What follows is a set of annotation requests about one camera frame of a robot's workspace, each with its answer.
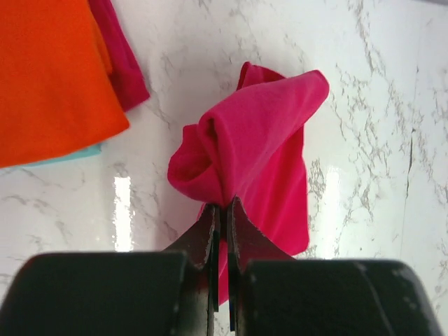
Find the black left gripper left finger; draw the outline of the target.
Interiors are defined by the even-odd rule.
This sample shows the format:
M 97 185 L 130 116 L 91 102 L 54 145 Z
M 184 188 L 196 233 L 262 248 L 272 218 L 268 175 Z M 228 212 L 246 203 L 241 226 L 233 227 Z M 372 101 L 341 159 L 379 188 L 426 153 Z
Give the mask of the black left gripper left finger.
M 220 211 L 159 252 L 44 253 L 15 275 L 2 335 L 212 335 Z

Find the magenta red t shirt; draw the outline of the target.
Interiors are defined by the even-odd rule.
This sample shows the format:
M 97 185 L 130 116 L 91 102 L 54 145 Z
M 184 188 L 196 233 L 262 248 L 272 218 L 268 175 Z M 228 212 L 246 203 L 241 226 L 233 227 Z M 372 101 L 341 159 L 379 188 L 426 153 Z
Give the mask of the magenta red t shirt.
M 290 256 L 309 244 L 305 123 L 328 97 L 317 70 L 287 78 L 250 62 L 236 91 L 183 128 L 167 178 L 190 199 L 227 207 L 238 197 L 249 220 Z

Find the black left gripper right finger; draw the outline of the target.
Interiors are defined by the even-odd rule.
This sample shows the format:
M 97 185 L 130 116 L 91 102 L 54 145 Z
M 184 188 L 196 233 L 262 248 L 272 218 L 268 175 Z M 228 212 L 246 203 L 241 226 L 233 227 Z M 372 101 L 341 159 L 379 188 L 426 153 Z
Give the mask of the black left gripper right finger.
M 227 208 L 230 329 L 236 335 L 441 335 L 418 276 L 382 259 L 296 260 Z

